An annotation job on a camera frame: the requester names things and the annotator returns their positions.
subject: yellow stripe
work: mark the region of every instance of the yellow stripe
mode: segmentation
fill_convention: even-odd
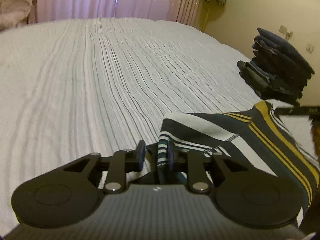
[[[220,114],[232,117],[232,118],[237,119],[237,120],[242,121],[242,122],[249,122],[250,121],[250,120],[246,120],[246,119],[241,119],[240,117],[236,117],[236,116],[233,116],[231,114],[225,114],[225,113],[220,113]]]
[[[316,180],[317,187],[319,186],[319,174],[314,167],[302,156],[302,154],[278,131],[274,123],[271,121],[269,116],[268,106],[265,101],[261,101],[255,104],[255,107],[262,114],[264,120],[266,121],[269,128],[274,132],[274,134],[303,162],[304,165],[308,167]]]
[[[236,116],[242,117],[242,118],[244,118],[244,119],[251,120],[251,117],[250,117],[250,116],[246,116],[246,115],[242,115],[242,114],[236,114],[236,113],[228,113],[228,114],[236,115]]]
[[[285,154],[277,147],[275,146],[254,124],[251,123],[249,125],[250,130],[278,157],[278,159],[294,174],[295,177],[302,183],[302,185],[305,187],[306,192],[308,194],[308,206],[311,203],[312,199],[312,189],[309,181],[304,177],[304,175],[299,171],[293,163],[285,156]]]

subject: striped shirt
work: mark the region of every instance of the striped shirt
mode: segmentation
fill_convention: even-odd
[[[244,112],[167,114],[158,143],[159,172],[168,163],[169,140],[177,147],[196,150],[205,156],[219,152],[237,162],[294,181],[303,197],[297,218],[300,224],[319,185],[319,165],[296,143],[272,107],[271,103],[261,101]]]

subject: stack of folded clothes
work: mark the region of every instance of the stack of folded clothes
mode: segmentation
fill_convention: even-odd
[[[239,61],[240,75],[263,100],[278,99],[299,105],[298,98],[315,72],[299,52],[272,32],[258,28],[254,57]]]

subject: white bedspread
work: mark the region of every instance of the white bedspread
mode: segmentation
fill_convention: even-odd
[[[17,225],[10,198],[24,181],[90,152],[154,143],[165,113],[243,111],[260,100],[238,74],[245,56],[174,22],[70,20],[0,41],[0,235]],[[310,125],[292,120],[312,151]]]

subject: white stripe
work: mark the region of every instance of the white stripe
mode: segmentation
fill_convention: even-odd
[[[167,148],[166,144],[158,144],[158,148]]]
[[[157,161],[157,163],[160,163],[160,162],[165,162],[165,161],[167,161],[168,159],[167,158],[165,158],[165,157],[163,157],[163,158],[159,158],[158,159],[158,161]]]
[[[167,141],[169,141],[170,138],[167,137],[167,136],[161,135],[161,136],[160,136],[160,140],[167,140]],[[203,152],[203,151],[204,151],[203,148],[192,147],[192,146],[189,146],[189,145],[179,144],[179,143],[176,143],[176,142],[174,142],[174,145],[175,145],[175,146],[178,146],[178,147],[181,147],[181,148],[184,148],[184,149],[191,149],[191,150],[196,150],[196,151],[200,151],[200,152]]]
[[[277,126],[284,130],[286,133],[288,133],[291,137],[292,135],[290,134],[289,130],[285,127],[284,124],[282,124],[282,122],[274,115],[273,111],[270,111],[270,117],[271,119],[277,124]]]
[[[220,149],[223,151],[225,155],[231,157],[231,155],[223,147],[220,146]]]
[[[198,117],[192,114],[170,113],[170,114],[166,114],[164,118],[172,119],[187,127],[192,128],[193,130],[206,134],[220,141],[226,141],[230,137],[234,136],[234,133],[231,133],[212,122],[209,122],[205,119],[202,119],[201,117]]]
[[[167,141],[170,141],[170,138],[168,136],[164,136],[164,135],[161,135],[159,137],[159,140],[167,140]]]
[[[158,154],[159,154],[159,153],[166,153],[166,152],[167,152],[167,150],[166,150],[166,149],[158,150]]]
[[[303,208],[300,209],[297,216],[298,227],[301,225],[302,219],[303,219]]]
[[[254,150],[252,150],[250,145],[247,144],[247,142],[240,136],[233,139],[231,143],[241,151],[241,153],[254,167],[276,176],[276,174],[270,169],[270,167],[259,157],[259,155]]]
[[[175,146],[181,147],[181,148],[185,148],[185,149],[191,149],[191,150],[196,150],[196,151],[200,151],[203,152],[204,149],[203,148],[197,148],[197,147],[192,147],[189,145],[184,145],[184,144],[179,144],[179,143],[174,143]]]
[[[175,140],[177,142],[180,142],[180,143],[185,143],[185,144],[188,144],[188,145],[191,145],[191,146],[202,147],[202,148],[206,148],[206,149],[210,148],[210,146],[206,146],[206,145],[202,145],[202,144],[197,144],[197,143],[192,143],[192,142],[181,140],[178,137],[175,137],[173,134],[171,134],[169,132],[166,132],[166,131],[163,131],[163,132],[160,133],[160,137],[162,137],[163,135],[168,135],[173,140]]]
[[[211,183],[213,183],[212,178],[211,178],[209,172],[206,171],[205,173],[207,174],[207,177],[208,177],[208,179],[211,181]]]

